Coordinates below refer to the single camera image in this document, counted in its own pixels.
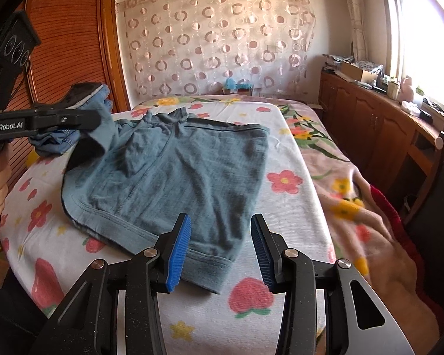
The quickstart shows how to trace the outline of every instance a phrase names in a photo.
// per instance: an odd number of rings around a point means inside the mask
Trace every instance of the floral blanket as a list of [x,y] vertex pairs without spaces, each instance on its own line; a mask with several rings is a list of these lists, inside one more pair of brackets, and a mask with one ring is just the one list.
[[[237,95],[169,97],[145,101],[135,109],[193,101],[260,101],[278,106],[289,126],[280,132],[291,133],[301,150],[329,226],[335,257],[354,263],[394,316],[415,354],[427,354],[439,338],[438,324],[416,294],[416,265],[394,236],[392,217],[387,217],[389,204],[341,153],[316,113],[296,101]],[[289,175],[283,175],[279,183],[278,177],[268,179],[274,190],[278,185],[296,185],[296,178]]]

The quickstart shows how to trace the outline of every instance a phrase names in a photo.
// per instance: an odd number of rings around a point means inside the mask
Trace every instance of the cardboard box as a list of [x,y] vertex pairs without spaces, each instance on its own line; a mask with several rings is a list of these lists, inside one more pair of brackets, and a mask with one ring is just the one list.
[[353,78],[354,80],[358,80],[367,84],[370,84],[373,79],[376,80],[378,78],[378,73],[370,73],[366,70],[361,70],[359,67],[346,63],[345,61],[342,62],[342,65],[340,66],[340,71],[350,78]]

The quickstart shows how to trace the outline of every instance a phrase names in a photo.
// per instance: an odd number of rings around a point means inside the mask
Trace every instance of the curtain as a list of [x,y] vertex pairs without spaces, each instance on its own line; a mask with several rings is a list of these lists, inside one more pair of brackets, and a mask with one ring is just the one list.
[[260,94],[301,94],[315,16],[309,0],[127,0],[140,99],[215,93],[227,78]]
[[367,59],[367,46],[365,32],[363,31],[364,5],[363,0],[347,0],[352,26],[352,41],[354,44],[354,57],[356,61]]

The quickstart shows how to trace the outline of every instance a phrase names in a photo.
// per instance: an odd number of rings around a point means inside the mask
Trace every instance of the metal screw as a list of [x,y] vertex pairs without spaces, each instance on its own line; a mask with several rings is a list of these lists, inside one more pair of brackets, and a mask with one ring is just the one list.
[[294,248],[288,248],[284,250],[284,255],[287,257],[298,257],[299,253]]
[[347,259],[339,259],[339,261],[337,262],[337,265],[340,268],[343,268],[343,269],[346,270],[346,269],[348,269],[348,268],[350,268],[352,266],[352,263],[349,262]]
[[143,252],[146,257],[155,257],[157,254],[158,251],[155,248],[148,248]]
[[96,259],[91,264],[92,268],[95,270],[99,270],[104,266],[104,261],[102,259]]

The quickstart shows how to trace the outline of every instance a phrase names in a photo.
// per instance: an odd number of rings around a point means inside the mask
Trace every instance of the person's leg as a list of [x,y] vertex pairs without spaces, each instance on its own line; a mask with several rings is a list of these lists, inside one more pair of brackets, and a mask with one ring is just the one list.
[[0,289],[0,355],[27,354],[46,320],[9,270]]

